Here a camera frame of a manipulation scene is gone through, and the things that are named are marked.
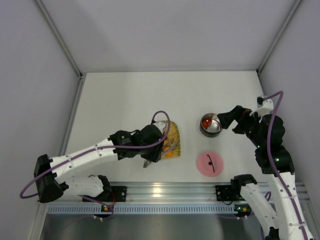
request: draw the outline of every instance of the pink plate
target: pink plate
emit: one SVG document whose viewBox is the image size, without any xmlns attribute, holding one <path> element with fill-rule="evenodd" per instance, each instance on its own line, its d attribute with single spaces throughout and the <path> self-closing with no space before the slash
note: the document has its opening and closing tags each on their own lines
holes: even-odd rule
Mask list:
<svg viewBox="0 0 320 240">
<path fill-rule="evenodd" d="M 215 177 L 222 172 L 222 169 L 224 168 L 224 162 L 219 154 L 213 151 L 207 151 L 198 157 L 196 161 L 196 167 L 202 175 L 206 177 Z"/>
</svg>

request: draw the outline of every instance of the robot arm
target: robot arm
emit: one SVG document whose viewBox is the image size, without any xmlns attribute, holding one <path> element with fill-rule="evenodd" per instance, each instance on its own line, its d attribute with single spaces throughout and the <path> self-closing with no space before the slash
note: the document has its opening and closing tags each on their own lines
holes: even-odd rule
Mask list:
<svg viewBox="0 0 320 240">
<path fill-rule="evenodd" d="M 62 195 L 87 195 L 93 200 L 103 201 L 111 192 L 108 179 L 102 175 L 75 177 L 76 173 L 136 155 L 156 163 L 161 159 L 163 142 L 159 140 L 165 129 L 164 122 L 154 122 L 142 130 L 117 131 L 93 146 L 68 155 L 53 158 L 40 156 L 36 162 L 34 177 L 37 178 L 45 171 L 49 172 L 36 180 L 39 201 L 52 202 Z"/>
<path fill-rule="evenodd" d="M 256 146 L 255 159 L 271 188 L 277 213 L 259 191 L 252 175 L 240 175 L 231 180 L 233 191 L 248 202 L 264 233 L 269 234 L 266 240 L 311 240 L 313 237 L 306 225 L 297 196 L 292 158 L 282 145 L 285 134 L 283 121 L 275 116 L 268 143 L 267 135 L 272 118 L 269 112 L 273 110 L 273 103 L 262 97 L 258 97 L 257 102 L 258 109 L 255 111 L 236 106 L 232 111 L 217 116 L 223 129 L 236 121 L 237 126 L 232 131 L 245 134 Z M 277 172 L 269 161 L 267 144 L 271 146 L 272 160 Z"/>
</svg>

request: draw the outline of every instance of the white wall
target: white wall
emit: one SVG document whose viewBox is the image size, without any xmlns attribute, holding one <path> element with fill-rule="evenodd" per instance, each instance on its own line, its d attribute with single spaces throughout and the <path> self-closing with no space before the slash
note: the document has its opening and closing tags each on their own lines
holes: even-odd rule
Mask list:
<svg viewBox="0 0 320 240">
<path fill-rule="evenodd" d="M 304 1 L 262 72 L 269 94 L 284 91 L 278 115 L 297 177 L 320 216 L 320 1 Z"/>
<path fill-rule="evenodd" d="M 294 0 L 43 0 L 84 72 L 255 70 Z"/>
<path fill-rule="evenodd" d="M 58 154 L 78 80 L 31 0 L 1 1 L 0 35 L 0 233 L 25 240 L 37 198 L 19 193 Z"/>
</svg>

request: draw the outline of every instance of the silver bowl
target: silver bowl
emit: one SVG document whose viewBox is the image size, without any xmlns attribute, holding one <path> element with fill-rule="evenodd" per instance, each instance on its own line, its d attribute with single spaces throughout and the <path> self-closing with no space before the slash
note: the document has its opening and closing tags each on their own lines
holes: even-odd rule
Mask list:
<svg viewBox="0 0 320 240">
<path fill-rule="evenodd" d="M 207 120 L 208 126 L 203 126 L 203 121 Z M 215 113 L 207 113 L 206 115 L 204 115 L 200 121 L 200 131 L 203 135 L 209 138 L 213 138 L 219 135 L 219 133 L 222 131 L 222 126 L 218 115 Z"/>
</svg>

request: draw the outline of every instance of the white table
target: white table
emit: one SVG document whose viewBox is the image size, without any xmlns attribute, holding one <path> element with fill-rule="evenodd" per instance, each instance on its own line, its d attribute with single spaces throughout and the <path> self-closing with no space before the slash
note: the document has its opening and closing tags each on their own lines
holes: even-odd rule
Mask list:
<svg viewBox="0 0 320 240">
<path fill-rule="evenodd" d="M 94 167 L 81 176 L 105 175 L 111 182 L 222 183 L 252 174 L 265 182 L 254 145 L 245 135 L 232 132 L 235 122 L 215 138 L 199 130 L 204 114 L 228 112 L 236 105 L 255 109 L 260 95 L 254 71 L 88 73 L 66 153 L 94 145 L 118 130 L 142 129 L 156 111 L 164 110 L 178 125 L 181 157 L 143 168 L 144 160 L 136 156 Z M 156 118 L 165 119 L 164 115 Z M 221 155 L 220 175 L 206 177 L 198 172 L 196 160 L 205 151 Z"/>
</svg>

